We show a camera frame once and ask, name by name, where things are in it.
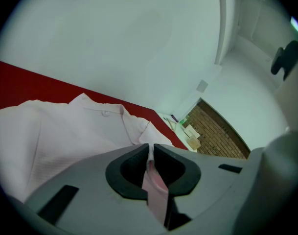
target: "garment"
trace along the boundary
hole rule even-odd
[[[0,183],[24,202],[75,162],[142,143],[172,145],[122,105],[96,103],[85,94],[69,104],[27,101],[0,110]]]

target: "brick wall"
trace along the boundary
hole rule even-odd
[[[188,114],[189,124],[200,134],[198,152],[208,155],[246,159],[250,153],[237,133],[205,102],[198,103]]]

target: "red table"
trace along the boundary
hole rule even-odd
[[[175,147],[187,150],[176,134],[151,109],[83,89],[0,61],[0,109],[35,99],[53,103],[69,103],[81,93],[85,93],[98,103],[124,105],[131,115],[145,118],[152,122],[163,135],[171,140]]]

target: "red surface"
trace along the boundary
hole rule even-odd
[[[85,93],[98,103],[124,105],[131,115],[151,121],[175,147],[186,149],[175,133],[151,109],[0,62],[0,109],[35,99],[53,103],[69,103],[81,93]]]

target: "fluorescent light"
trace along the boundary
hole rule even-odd
[[[294,19],[293,17],[291,17],[290,23],[292,24],[292,26],[297,30],[298,32],[298,22],[296,19]]]

